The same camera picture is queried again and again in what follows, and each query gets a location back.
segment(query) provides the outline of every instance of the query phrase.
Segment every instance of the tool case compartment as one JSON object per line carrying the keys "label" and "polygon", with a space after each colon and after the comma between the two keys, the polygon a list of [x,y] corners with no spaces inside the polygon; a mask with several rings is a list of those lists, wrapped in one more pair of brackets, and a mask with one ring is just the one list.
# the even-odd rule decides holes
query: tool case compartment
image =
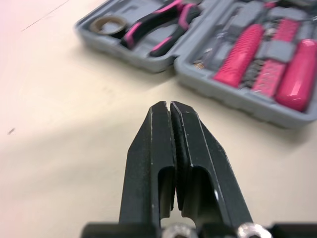
{"label": "tool case compartment", "polygon": [[163,0],[108,0],[103,5],[79,20],[75,29],[80,39],[90,48],[109,53],[128,63],[158,73],[171,66],[175,58],[183,52],[188,42],[187,37],[196,35],[195,30],[206,14],[217,5],[220,0],[203,0],[200,8],[202,14],[194,19],[189,30],[177,41],[172,49],[162,57],[149,57],[151,49],[169,36],[176,28],[176,20],[153,29],[132,50],[123,47],[120,40],[104,35],[98,35],[89,30],[89,25],[100,16],[116,15],[123,17],[131,27],[139,18],[155,11],[164,4]]}
{"label": "tool case compartment", "polygon": [[[262,121],[285,128],[298,128],[317,120],[317,84],[312,85],[309,105],[301,112],[276,101],[275,92],[280,82],[275,83],[274,90],[271,90],[271,95],[268,96],[255,90],[256,81],[248,79],[250,72],[253,72],[252,67],[258,66],[255,64],[257,60],[261,60],[263,64],[266,64],[268,60],[282,62],[278,64],[281,67],[274,70],[281,72],[283,76],[286,74],[301,40],[317,39],[315,24],[307,20],[312,17],[310,13],[295,7],[277,6],[266,12],[265,21],[258,23],[258,19],[265,11],[264,1],[203,0],[200,4],[202,13],[193,20],[189,30],[165,55],[156,58],[150,57],[149,52],[176,29],[177,19],[153,29],[131,50],[122,46],[119,39],[99,35],[89,29],[96,18],[108,15],[124,18],[128,27],[131,27],[138,19],[155,11],[163,4],[163,0],[109,0],[79,20],[75,26],[76,32],[88,47],[111,54],[138,68],[157,73],[174,65],[180,84],[207,97],[217,99],[225,105],[245,111]],[[296,31],[288,30],[283,32],[285,35],[280,36],[278,27],[274,28],[274,26],[281,24],[284,18],[298,21],[299,24]],[[261,36],[252,60],[243,71],[241,82],[232,87],[215,80],[230,58],[238,40],[245,34],[245,30],[255,23],[261,24],[265,34],[268,35]],[[207,49],[215,46],[214,42],[223,33],[224,28],[227,28],[225,37],[213,55],[210,66],[197,67],[195,62],[208,54]],[[271,29],[276,30],[272,36],[269,35]],[[253,32],[249,32],[246,37],[241,44],[245,49],[248,48],[247,41],[254,38]],[[262,70],[263,65],[254,78],[258,79]]]}

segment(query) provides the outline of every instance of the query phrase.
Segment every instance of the gray tool case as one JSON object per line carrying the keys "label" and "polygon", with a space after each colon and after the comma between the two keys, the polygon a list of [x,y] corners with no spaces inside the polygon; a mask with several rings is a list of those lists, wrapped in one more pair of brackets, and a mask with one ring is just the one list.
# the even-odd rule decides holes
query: gray tool case
{"label": "gray tool case", "polygon": [[[300,112],[277,103],[274,98],[253,92],[243,81],[239,88],[234,88],[213,79],[239,35],[246,27],[255,23],[265,11],[264,2],[260,0],[203,0],[200,4],[201,15],[193,20],[189,30],[167,54],[157,58],[150,57],[149,52],[175,30],[177,19],[151,31],[131,50],[122,46],[119,39],[99,35],[89,29],[96,18],[108,15],[124,18],[130,27],[138,19],[155,11],[163,4],[163,0],[108,0],[79,20],[75,26],[76,32],[88,47],[111,54],[152,73],[162,72],[174,65],[177,78],[182,85],[207,97],[215,98],[230,107],[241,109],[262,121],[285,128],[298,128],[317,120],[316,84],[313,85],[314,90],[309,105],[304,112]],[[206,49],[212,47],[213,41],[232,19],[237,9],[239,12],[228,27],[223,42],[212,58],[211,66],[208,69],[195,66],[194,62],[205,54]],[[272,47],[268,46],[269,41],[262,40],[254,60],[272,58],[288,63],[302,39],[317,37],[314,23],[307,20],[312,16],[304,10],[278,6],[266,15],[266,18],[272,21],[283,17],[290,17],[301,22],[294,40],[285,44],[276,42],[274,46],[271,44]],[[270,24],[272,23],[263,23],[263,26],[269,29]]]}

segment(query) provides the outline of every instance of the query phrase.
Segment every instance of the roll of tape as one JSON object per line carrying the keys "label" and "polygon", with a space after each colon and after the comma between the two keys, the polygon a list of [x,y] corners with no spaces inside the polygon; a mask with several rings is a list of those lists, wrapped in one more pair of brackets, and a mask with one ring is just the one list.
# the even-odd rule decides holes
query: roll of tape
{"label": "roll of tape", "polygon": [[[104,25],[107,23],[115,23],[118,24],[119,27],[115,31],[107,32],[104,30]],[[118,16],[102,16],[90,24],[90,30],[100,35],[122,38],[127,30],[127,22],[124,18]]]}

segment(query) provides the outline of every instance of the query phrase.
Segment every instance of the plastic tool case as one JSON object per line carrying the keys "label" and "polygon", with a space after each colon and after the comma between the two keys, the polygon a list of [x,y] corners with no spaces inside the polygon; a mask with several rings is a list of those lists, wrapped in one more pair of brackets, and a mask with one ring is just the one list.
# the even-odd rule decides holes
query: plastic tool case
{"label": "plastic tool case", "polygon": [[[300,55],[298,46],[305,44],[302,42],[304,39],[317,38],[315,24],[310,20],[312,15],[308,11],[283,6],[267,9],[268,4],[260,0],[203,0],[199,5],[202,10],[200,16],[192,21],[188,31],[175,45],[160,57],[151,57],[149,53],[175,31],[177,19],[153,29],[132,49],[122,46],[120,39],[90,30],[90,24],[98,17],[112,15],[124,18],[129,28],[138,19],[163,5],[163,0],[109,0],[78,21],[76,31],[89,47],[123,59],[138,68],[157,73],[174,65],[181,84],[260,120],[285,128],[298,128],[317,120],[315,73],[312,82],[305,88],[306,91],[311,89],[311,92],[307,96],[309,103],[301,107],[302,110],[278,103],[275,96],[279,85],[283,83],[282,76],[287,74],[292,64],[296,64],[295,58],[297,61],[303,59],[297,56]],[[257,41],[254,43],[256,46],[253,47],[251,41]],[[209,57],[208,49],[213,51],[210,65],[197,67],[195,62]],[[234,57],[236,51],[240,55],[244,54],[244,57],[247,54],[247,59],[237,60]],[[304,58],[313,57],[310,54],[304,54]],[[232,62],[231,66],[227,65],[230,60],[236,62],[233,68]],[[240,70],[237,67],[243,68],[238,81],[230,75]],[[272,69],[275,75],[269,80],[268,69]],[[307,77],[305,73],[314,69],[315,65],[308,65],[297,74]]]}

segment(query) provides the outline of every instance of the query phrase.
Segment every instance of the table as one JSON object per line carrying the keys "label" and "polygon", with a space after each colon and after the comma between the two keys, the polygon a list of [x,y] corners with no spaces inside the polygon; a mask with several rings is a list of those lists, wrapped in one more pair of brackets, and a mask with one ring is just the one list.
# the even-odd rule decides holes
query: table
{"label": "table", "polygon": [[178,85],[172,69],[86,49],[74,23],[102,2],[0,2],[0,236],[76,238],[116,222],[129,145],[148,108],[174,100],[225,148],[255,222],[317,222],[317,123],[277,128]]}

